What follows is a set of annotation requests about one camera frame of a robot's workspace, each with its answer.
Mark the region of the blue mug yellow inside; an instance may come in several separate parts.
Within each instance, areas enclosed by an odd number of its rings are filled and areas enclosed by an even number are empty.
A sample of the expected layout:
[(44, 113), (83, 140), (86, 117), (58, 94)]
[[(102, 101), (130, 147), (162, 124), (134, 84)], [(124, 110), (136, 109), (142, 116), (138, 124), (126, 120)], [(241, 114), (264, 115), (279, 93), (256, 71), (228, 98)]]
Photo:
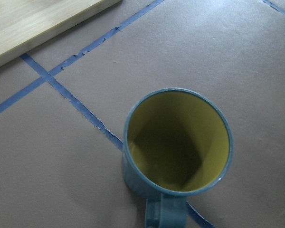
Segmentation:
[(123, 178), (146, 200), (145, 227), (183, 228), (187, 217), (212, 227), (187, 198), (212, 188), (230, 167), (233, 139), (223, 113), (196, 92), (165, 88), (131, 108), (123, 136)]

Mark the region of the bamboo cutting board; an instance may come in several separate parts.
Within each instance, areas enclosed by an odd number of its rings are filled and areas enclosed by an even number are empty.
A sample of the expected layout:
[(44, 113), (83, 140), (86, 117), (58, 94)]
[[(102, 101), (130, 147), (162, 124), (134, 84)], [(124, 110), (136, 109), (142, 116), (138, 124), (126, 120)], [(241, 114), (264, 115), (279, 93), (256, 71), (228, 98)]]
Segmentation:
[(0, 0), (0, 67), (115, 0)]

